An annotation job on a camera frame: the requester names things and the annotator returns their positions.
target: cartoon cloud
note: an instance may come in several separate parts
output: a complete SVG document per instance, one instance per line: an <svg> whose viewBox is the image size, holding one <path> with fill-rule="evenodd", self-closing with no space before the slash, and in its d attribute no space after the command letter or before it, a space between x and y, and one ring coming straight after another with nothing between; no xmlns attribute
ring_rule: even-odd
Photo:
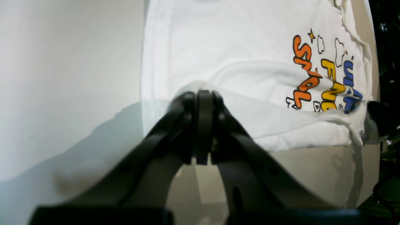
<svg viewBox="0 0 400 225"><path fill-rule="evenodd" d="M335 39L335 48L336 48L336 58L335 64L336 67L341 67L343 65L343 56L344 56L344 44L340 43L339 39Z"/></svg>
<svg viewBox="0 0 400 225"><path fill-rule="evenodd" d="M317 38L317 47L318 47L318 53L322 54L323 51L325 51L325 44L324 44L324 39L321 38L321 36L318 35Z"/></svg>

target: white t-shirt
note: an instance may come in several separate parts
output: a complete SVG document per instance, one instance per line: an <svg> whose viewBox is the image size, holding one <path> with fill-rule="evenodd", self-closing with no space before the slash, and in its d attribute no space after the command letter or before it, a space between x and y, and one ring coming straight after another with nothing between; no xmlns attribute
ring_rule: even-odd
<svg viewBox="0 0 400 225"><path fill-rule="evenodd" d="M338 8L328 0L152 0L144 132L177 94L208 89L268 151L362 145L371 55Z"/></svg>

